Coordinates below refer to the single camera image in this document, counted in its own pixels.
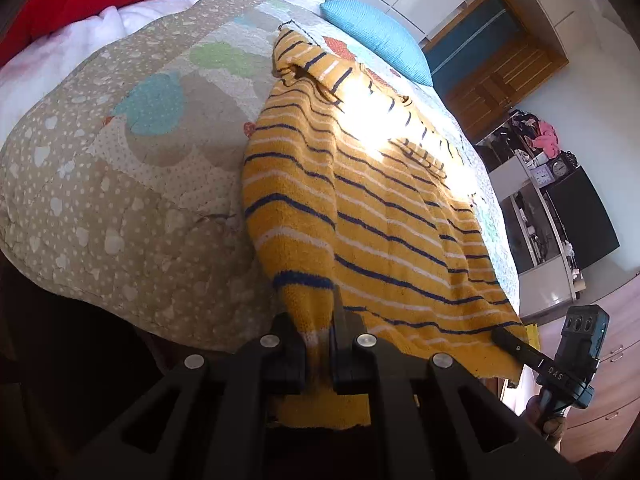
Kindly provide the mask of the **person right hand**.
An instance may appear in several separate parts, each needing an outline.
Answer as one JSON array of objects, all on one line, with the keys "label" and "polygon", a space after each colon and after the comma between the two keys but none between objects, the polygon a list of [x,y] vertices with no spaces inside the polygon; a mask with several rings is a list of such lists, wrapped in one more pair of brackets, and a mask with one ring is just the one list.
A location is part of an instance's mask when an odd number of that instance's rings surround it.
[{"label": "person right hand", "polygon": [[547,442],[555,448],[560,444],[566,430],[566,418],[563,416],[555,418],[545,418],[540,408],[540,397],[532,396],[526,408],[521,414],[529,426],[537,429],[538,432],[547,439]]}]

